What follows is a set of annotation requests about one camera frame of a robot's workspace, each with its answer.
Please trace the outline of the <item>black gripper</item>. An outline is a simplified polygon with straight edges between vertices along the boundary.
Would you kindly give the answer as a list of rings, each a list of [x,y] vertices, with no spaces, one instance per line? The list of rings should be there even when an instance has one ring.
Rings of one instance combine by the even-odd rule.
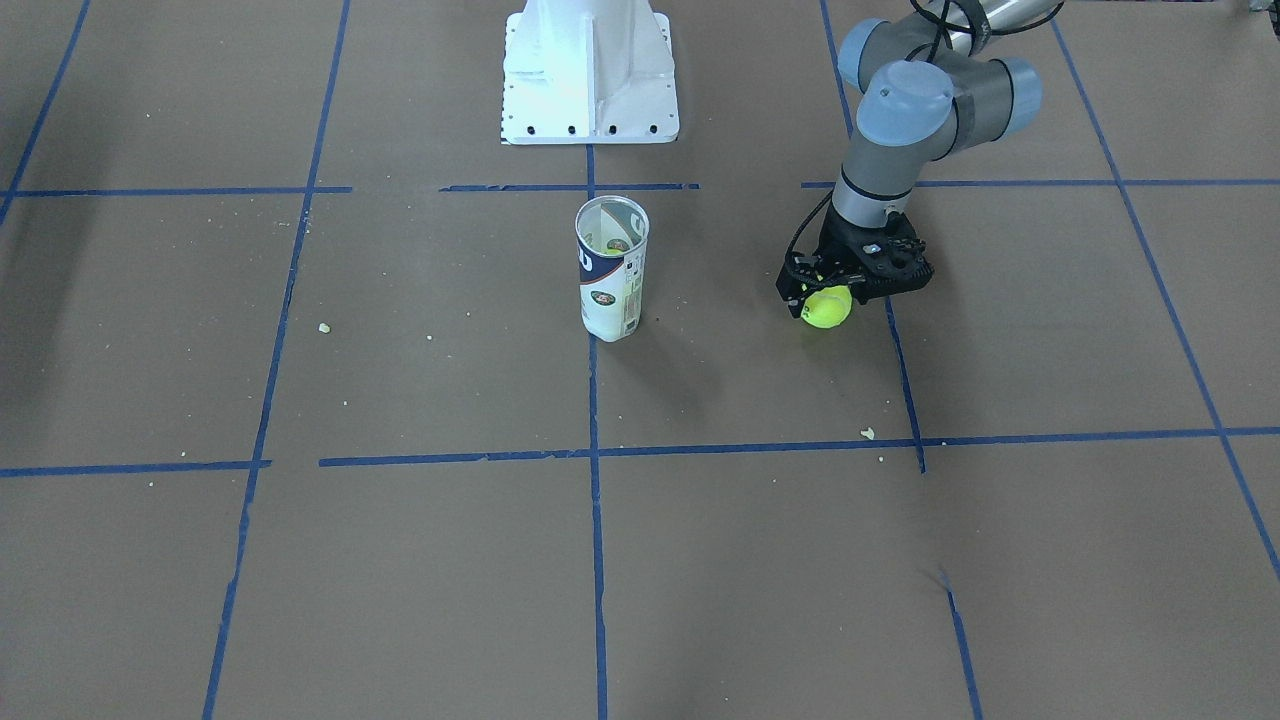
[[[847,288],[859,304],[922,290],[934,275],[924,240],[899,211],[890,213],[879,228],[826,213],[815,256],[819,277]]]

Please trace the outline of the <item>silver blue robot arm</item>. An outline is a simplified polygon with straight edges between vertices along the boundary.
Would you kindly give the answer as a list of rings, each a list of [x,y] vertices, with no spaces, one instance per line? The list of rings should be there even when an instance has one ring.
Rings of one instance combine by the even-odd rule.
[[[837,68],[860,92],[850,145],[815,251],[791,254],[791,305],[827,290],[856,304],[913,292],[933,275],[908,205],[928,163],[1002,140],[1038,115],[1043,83],[1019,58],[983,59],[995,40],[1038,28],[1059,1],[915,1],[844,38]]]

